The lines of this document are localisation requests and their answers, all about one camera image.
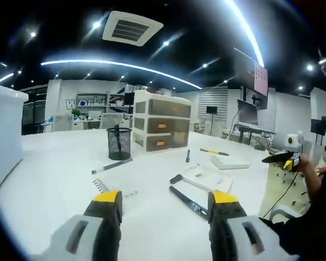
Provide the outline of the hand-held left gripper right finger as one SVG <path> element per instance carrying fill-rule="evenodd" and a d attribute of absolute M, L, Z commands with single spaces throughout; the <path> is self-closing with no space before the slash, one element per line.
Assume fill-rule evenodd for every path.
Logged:
<path fill-rule="evenodd" d="M 208 195 L 209 239 L 213 260 L 298 260 L 279 244 L 279 236 L 257 216 L 248 216 L 236 197 Z"/>

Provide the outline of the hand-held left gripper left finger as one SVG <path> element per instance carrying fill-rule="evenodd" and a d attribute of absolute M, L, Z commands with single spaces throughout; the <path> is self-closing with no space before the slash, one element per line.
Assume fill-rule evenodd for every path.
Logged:
<path fill-rule="evenodd" d="M 49 246 L 31 260 L 117 260 L 122 200 L 119 190 L 97 195 L 84 214 L 63 223 L 52 234 Z"/>

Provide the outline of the person's right hand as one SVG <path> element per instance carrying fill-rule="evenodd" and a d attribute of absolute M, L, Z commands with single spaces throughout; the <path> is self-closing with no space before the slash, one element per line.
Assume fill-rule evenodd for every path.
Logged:
<path fill-rule="evenodd" d="M 301 172 L 305 178 L 316 176 L 315 168 L 312 166 L 309 157 L 306 154 L 299 156 L 299 162 L 296 166 L 298 172 Z"/>

